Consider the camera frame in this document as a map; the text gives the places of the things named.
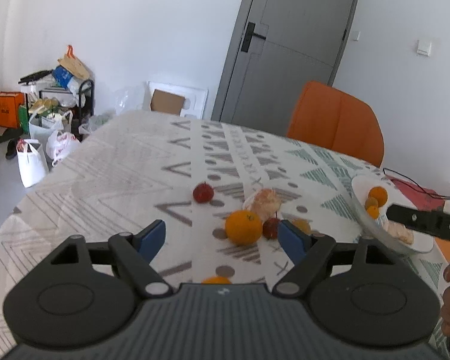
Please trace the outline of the white ceramic bowl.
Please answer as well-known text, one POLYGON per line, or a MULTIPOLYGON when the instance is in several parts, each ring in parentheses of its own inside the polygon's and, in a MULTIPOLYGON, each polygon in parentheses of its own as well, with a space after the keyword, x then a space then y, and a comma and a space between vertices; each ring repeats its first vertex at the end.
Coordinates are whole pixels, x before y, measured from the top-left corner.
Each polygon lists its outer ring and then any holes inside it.
POLYGON ((426 254, 433 249, 432 236, 406 228, 404 225, 390 221, 387 209, 398 204, 415 209, 416 206, 388 181, 377 180, 368 175, 356 175, 351 180, 351 197, 354 212, 365 233, 373 236, 385 246, 399 254, 426 254), (379 215, 374 219, 367 212, 365 205, 369 191, 374 187, 386 190, 388 199, 378 208, 379 215))

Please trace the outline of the red plum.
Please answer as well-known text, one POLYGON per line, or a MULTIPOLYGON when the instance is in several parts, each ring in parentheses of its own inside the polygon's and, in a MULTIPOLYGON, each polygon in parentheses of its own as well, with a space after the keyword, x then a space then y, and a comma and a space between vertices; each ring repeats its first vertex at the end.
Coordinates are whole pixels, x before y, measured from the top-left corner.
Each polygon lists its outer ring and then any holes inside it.
POLYGON ((209 203, 214 198, 215 192, 211 185, 203 182, 193 189, 193 199, 198 204, 209 203))
POLYGON ((274 217, 267 219, 262 225, 262 235, 268 240, 275 240, 278 237, 278 227, 280 219, 274 217))

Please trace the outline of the orange chair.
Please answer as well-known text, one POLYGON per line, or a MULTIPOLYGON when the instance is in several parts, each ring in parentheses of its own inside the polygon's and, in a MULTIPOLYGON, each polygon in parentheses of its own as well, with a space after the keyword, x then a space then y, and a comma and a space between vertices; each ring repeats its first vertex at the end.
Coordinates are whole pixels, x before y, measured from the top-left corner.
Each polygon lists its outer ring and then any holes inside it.
POLYGON ((376 167, 385 156, 385 141, 374 111, 356 97, 317 81, 305 84, 287 137, 376 167))

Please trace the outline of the white light switch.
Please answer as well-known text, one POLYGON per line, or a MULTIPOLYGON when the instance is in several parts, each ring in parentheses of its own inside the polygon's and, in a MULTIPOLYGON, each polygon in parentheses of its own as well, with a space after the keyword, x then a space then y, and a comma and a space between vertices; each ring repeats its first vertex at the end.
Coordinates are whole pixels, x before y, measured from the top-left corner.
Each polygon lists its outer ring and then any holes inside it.
POLYGON ((432 53, 433 44, 431 41, 420 39, 417 42, 416 53, 418 55, 423 55, 430 57, 432 53))

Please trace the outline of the white red plastic bag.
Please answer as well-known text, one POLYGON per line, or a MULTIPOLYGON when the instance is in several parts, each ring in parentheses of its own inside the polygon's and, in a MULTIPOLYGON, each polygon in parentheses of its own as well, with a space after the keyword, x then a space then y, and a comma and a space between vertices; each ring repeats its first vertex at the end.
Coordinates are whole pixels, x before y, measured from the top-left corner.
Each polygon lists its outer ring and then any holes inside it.
POLYGON ((81 142, 74 134, 56 130, 49 136, 45 151, 52 161, 52 166, 55 167, 60 161, 76 151, 80 144, 81 142))

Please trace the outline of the patterned white tablecloth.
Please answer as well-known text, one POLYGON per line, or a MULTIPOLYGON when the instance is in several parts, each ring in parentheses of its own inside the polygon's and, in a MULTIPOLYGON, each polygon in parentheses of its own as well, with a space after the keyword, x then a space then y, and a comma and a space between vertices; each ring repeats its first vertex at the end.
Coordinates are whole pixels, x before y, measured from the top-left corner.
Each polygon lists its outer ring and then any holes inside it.
POLYGON ((282 201, 284 219, 306 219, 317 232, 356 242, 363 233, 351 197, 357 174, 385 180, 363 160, 248 127, 145 111, 113 118, 0 228, 0 357, 15 343, 2 314, 5 295, 69 236, 105 242, 161 219, 166 242, 152 265, 169 284, 222 275, 257 291, 293 264, 276 241, 232 244, 226 217, 269 188, 282 201), (193 189, 203 182, 214 198, 198 204, 193 189))

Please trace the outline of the black shelf rack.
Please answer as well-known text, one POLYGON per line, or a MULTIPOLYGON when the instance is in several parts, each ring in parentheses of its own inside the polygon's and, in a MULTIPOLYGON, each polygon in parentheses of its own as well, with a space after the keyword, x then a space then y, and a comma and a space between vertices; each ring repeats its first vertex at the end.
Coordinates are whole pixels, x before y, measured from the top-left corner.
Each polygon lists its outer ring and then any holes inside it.
POLYGON ((19 79, 25 96, 24 128, 30 137, 45 144, 55 131, 83 139, 80 125, 94 115, 95 84, 80 80, 63 67, 43 70, 19 79))

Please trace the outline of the small tangerine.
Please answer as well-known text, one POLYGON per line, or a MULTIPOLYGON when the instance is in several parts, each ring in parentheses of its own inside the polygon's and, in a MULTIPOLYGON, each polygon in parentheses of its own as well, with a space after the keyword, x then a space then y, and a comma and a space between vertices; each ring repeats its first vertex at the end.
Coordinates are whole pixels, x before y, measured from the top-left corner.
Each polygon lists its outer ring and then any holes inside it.
POLYGON ((215 275, 215 276, 211 276, 211 277, 204 279, 203 281, 201 281, 201 283, 203 283, 203 284, 231 284, 232 281, 230 281, 229 278, 227 278, 227 277, 215 275))
POLYGON ((365 210, 373 220, 378 219, 380 216, 380 207, 378 205, 368 205, 365 207, 365 210))

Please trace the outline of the white foam packaging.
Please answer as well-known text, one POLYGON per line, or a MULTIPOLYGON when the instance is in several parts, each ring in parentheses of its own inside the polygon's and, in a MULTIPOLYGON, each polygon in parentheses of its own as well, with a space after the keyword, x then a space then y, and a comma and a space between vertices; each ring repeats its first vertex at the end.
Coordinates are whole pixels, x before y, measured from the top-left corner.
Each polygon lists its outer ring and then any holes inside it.
POLYGON ((208 90, 148 82, 150 110, 192 119, 202 119, 208 90))

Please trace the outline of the brown cardboard piece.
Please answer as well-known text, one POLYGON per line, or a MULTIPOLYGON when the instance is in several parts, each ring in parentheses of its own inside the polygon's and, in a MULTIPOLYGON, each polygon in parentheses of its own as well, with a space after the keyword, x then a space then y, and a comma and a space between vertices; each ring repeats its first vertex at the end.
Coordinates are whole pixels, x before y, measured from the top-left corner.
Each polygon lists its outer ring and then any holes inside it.
POLYGON ((153 91, 150 102, 151 111, 179 116, 185 102, 185 97, 171 94, 159 89, 153 91))

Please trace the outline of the peeled pomelo segment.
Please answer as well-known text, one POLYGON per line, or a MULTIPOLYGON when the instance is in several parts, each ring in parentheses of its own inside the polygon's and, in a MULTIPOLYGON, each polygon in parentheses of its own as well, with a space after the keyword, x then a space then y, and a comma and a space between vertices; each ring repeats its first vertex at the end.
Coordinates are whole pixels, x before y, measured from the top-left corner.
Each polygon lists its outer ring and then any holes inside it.
POLYGON ((244 209, 266 222, 278 213, 281 205, 282 201, 274 189, 261 189, 247 200, 244 209))
POLYGON ((403 224, 386 220, 382 227, 392 238, 407 245, 414 243, 414 233, 403 224))

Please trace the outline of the orange box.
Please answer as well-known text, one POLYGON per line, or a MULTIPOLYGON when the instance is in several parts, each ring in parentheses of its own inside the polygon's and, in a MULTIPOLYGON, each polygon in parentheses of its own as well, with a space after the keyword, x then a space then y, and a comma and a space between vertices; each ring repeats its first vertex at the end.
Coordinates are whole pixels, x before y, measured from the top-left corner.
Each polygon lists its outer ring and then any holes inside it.
POLYGON ((25 102, 21 92, 0 92, 0 127, 18 128, 18 108, 25 102))

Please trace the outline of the clear plastic bag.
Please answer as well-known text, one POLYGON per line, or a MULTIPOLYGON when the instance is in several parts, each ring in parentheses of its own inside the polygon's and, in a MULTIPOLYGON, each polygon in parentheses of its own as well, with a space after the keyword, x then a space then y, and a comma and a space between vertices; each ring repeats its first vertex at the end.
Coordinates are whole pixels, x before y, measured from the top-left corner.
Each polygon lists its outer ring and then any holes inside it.
POLYGON ((145 103, 145 86, 139 84, 120 88, 114 92, 113 97, 117 116, 128 111, 142 110, 145 103))

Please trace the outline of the grey door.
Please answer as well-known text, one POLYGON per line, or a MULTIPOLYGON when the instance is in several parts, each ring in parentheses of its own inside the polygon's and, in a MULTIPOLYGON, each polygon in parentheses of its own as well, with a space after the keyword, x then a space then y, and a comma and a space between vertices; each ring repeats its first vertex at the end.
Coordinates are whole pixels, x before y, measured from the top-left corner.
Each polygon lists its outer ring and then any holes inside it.
POLYGON ((358 0, 242 0, 211 118, 285 135, 304 85, 335 80, 358 0), (241 52, 248 22, 253 38, 241 52))

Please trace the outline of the white paper bag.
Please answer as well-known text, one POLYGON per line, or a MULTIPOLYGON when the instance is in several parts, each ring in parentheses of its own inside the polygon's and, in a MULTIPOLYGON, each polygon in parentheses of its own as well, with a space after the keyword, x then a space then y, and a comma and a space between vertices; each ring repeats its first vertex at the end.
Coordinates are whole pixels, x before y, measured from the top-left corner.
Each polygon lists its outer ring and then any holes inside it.
POLYGON ((49 174, 44 149, 36 139, 20 139, 16 146, 17 162, 23 186, 27 189, 49 174))

